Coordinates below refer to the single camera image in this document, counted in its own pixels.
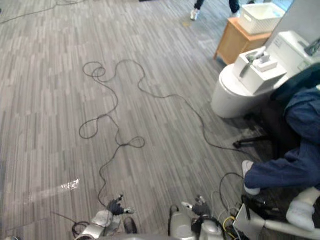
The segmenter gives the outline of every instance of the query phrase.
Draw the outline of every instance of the toilet tank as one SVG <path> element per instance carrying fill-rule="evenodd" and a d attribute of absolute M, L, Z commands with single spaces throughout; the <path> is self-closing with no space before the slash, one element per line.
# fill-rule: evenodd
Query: toilet tank
<path fill-rule="evenodd" d="M 312 64 L 320 63 L 320 55 L 309 56 L 304 48 L 309 43 L 294 31 L 280 32 L 266 51 L 285 68 L 287 74 L 275 85 L 275 89 L 289 78 L 300 73 Z"/>

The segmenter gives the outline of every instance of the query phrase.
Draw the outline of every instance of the white pipe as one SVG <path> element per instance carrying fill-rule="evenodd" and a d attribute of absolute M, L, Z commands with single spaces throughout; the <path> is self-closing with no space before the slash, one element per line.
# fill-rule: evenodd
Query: white pipe
<path fill-rule="evenodd" d="M 314 240 L 319 240 L 320 239 L 320 229 L 316 228 L 314 231 L 306 231 L 301 228 L 298 228 L 296 226 L 293 226 L 288 223 L 284 222 L 279 222 L 279 221 L 271 221 L 271 220 L 266 220 L 264 227 L 266 229 L 274 230 L 277 232 L 285 233 L 285 234 L 290 234 L 294 235 L 297 237 L 302 237 L 306 239 L 314 239 Z"/>

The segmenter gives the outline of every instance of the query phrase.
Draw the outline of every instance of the yellow wire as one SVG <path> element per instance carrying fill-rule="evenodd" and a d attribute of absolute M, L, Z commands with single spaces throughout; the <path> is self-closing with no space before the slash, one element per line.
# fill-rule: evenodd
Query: yellow wire
<path fill-rule="evenodd" d="M 227 217 L 227 218 L 224 220 L 224 222 L 223 222 L 223 224 L 222 224 L 222 227 L 223 227 L 223 230 L 224 230 L 229 236 L 231 236 L 232 238 L 235 239 L 236 237 L 235 237 L 233 234 L 229 233 L 229 232 L 227 231 L 227 229 L 226 229 L 226 223 L 227 223 L 229 220 L 235 221 L 236 219 L 235 219 L 234 216 L 229 216 L 229 217 Z"/>

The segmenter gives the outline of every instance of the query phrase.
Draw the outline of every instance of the white cable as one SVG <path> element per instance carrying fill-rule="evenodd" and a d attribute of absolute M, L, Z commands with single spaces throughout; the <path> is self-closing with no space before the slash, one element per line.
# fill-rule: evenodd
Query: white cable
<path fill-rule="evenodd" d="M 214 207 L 214 194 L 220 194 L 220 192 L 218 192 L 218 191 L 212 191 L 211 192 L 211 195 L 210 195 L 210 198 L 211 198 L 211 205 L 212 205 L 212 217 L 214 216 L 214 209 L 215 209 L 215 207 Z M 225 201 L 226 201 L 226 205 L 227 205 L 227 211 L 228 211 L 228 213 L 229 213 L 229 215 L 231 215 L 231 213 L 230 213 L 230 210 L 231 210 L 231 208 L 230 208 L 230 204 L 229 204 L 229 201 L 228 201 L 228 199 L 221 193 L 221 196 L 225 199 Z"/>
<path fill-rule="evenodd" d="M 237 212 L 239 212 L 240 211 L 240 209 L 239 208 L 236 208 L 236 207 L 230 207 L 230 211 L 231 210 L 236 210 Z M 221 216 L 226 212 L 226 211 L 228 211 L 228 209 L 224 209 L 220 214 L 219 214 L 219 216 L 218 216 L 218 221 L 220 221 L 220 218 L 221 218 Z"/>

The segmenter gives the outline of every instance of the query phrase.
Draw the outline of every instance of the toilet lid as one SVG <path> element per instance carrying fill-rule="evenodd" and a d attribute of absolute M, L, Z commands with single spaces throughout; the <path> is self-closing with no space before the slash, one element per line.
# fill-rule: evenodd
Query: toilet lid
<path fill-rule="evenodd" d="M 222 70 L 219 76 L 220 82 L 232 94 L 244 97 L 254 97 L 254 95 L 250 93 L 233 74 L 234 66 L 234 64 L 230 64 Z"/>

